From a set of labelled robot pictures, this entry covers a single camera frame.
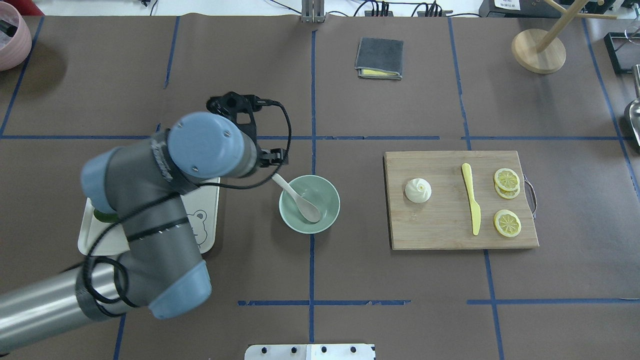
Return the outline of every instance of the white spoon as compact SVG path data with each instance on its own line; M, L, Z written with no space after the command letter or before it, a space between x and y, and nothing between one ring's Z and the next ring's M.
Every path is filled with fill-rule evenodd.
M296 190L293 190L291 185L289 185L289 183L285 179L282 179L282 176L273 174L273 180L276 182L276 184L280 185L280 187L283 188L287 193L289 193L289 195L291 195L293 201L296 202L298 210L300 210L302 216L304 216L310 222L320 221L322 215L320 215L320 211L318 210L318 208L307 201L305 198L300 196L300 194L298 194Z

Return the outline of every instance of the blue joint cap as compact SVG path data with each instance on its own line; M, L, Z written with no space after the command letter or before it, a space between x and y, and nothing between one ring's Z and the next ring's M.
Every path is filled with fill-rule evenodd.
M180 170L201 179L227 175L244 153L242 131L229 119L204 111L182 117L167 142Z
M89 199L91 199L93 207L98 209L101 213L115 214L116 212L111 208L109 201L107 200L105 182L107 178L109 160L111 160L111 157L120 148L121 147L115 147L111 151L100 154L87 161L82 167L82 172L80 173L82 191Z
M211 279L207 263L201 260L196 266L174 282L149 304L158 319L182 315L199 306L211 295Z

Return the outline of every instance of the white cream dollop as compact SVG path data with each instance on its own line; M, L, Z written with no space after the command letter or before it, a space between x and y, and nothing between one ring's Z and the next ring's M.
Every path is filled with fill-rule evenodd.
M406 184L404 194L407 199L420 204L431 197L431 184L425 179L413 179Z

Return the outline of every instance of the pink cup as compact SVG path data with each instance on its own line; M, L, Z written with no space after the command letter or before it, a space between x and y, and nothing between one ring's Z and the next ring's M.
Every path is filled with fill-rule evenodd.
M0 41L0 71L3 71L20 65L27 58L31 51L31 32L18 10L4 1L0 1L0 19L18 26L8 43Z

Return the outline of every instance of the yellow knife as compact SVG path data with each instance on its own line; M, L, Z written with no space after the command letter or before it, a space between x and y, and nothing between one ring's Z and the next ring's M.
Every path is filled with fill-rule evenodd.
M465 178L465 185L467 186L467 195L469 196L469 208L471 209L471 226L473 228L474 235L478 235L480 232L480 205L476 202L474 197L474 177L471 173L471 165L468 163L462 164L462 176Z

